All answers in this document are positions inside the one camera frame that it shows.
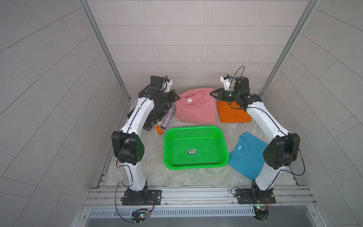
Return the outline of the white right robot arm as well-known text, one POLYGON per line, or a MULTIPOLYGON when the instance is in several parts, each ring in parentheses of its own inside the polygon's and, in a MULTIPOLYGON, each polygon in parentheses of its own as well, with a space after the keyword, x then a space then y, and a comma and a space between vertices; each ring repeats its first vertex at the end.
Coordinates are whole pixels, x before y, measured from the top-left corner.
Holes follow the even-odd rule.
POLYGON ((296 161, 300 137, 279 124, 261 98, 250 93, 247 77, 234 78, 226 74, 220 80, 224 87, 210 92, 210 95, 218 101, 235 102, 237 109, 243 109, 256 121, 269 142, 263 152, 263 168, 251 185, 251 197, 257 199, 258 195, 270 193, 278 174, 296 161))

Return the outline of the blue t-shirt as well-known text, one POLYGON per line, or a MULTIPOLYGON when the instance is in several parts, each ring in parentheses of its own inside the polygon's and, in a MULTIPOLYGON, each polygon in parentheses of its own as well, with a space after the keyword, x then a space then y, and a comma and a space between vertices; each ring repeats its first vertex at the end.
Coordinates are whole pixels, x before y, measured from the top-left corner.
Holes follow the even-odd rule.
POLYGON ((245 132, 230 153, 228 164, 250 180, 255 180, 265 163, 263 152, 267 146, 267 143, 245 132))

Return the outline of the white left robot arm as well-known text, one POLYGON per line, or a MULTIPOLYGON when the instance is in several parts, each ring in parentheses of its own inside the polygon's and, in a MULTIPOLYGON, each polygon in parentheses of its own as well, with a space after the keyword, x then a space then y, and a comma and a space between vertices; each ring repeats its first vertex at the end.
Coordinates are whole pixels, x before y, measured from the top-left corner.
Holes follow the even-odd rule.
POLYGON ((140 138, 143 126, 156 104, 170 104, 179 99, 180 97, 174 90, 169 92, 142 91, 127 123, 111 135, 114 156, 120 163, 120 167, 124 167, 127 173, 129 181, 127 188, 137 197, 146 197, 147 195, 147 180, 141 165, 145 152, 145 146, 140 138))

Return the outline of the pink t-shirt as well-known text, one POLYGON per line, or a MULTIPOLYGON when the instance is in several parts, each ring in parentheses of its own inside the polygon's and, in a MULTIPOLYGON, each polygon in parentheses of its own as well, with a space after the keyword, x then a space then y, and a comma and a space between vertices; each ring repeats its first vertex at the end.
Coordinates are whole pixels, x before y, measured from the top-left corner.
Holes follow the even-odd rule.
POLYGON ((209 88, 192 89, 179 95, 176 101, 176 118, 183 123, 217 124, 216 100, 209 88))

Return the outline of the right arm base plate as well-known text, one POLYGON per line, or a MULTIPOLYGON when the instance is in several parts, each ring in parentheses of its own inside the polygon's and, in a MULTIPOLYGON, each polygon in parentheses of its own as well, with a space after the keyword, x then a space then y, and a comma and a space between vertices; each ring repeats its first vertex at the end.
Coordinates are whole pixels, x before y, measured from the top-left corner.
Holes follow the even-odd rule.
POLYGON ((275 204, 273 189, 261 191, 259 188, 236 189, 235 196, 239 204, 275 204))

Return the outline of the green plastic basket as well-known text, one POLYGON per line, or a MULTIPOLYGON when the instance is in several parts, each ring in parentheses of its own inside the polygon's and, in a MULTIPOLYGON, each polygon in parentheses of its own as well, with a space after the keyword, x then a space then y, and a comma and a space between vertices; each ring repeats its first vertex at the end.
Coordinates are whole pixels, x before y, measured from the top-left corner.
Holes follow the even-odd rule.
POLYGON ((164 140, 164 163, 171 170, 224 167, 229 162, 223 131, 216 126, 170 129, 164 140), (189 155, 196 149, 196 155, 189 155))

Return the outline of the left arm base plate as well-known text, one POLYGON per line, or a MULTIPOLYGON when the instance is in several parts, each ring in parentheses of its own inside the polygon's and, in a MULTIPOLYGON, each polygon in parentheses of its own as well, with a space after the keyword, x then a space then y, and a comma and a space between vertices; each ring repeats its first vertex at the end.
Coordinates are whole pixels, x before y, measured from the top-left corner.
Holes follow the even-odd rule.
POLYGON ((160 205, 162 190, 133 191, 127 189, 121 198, 123 206, 160 205))

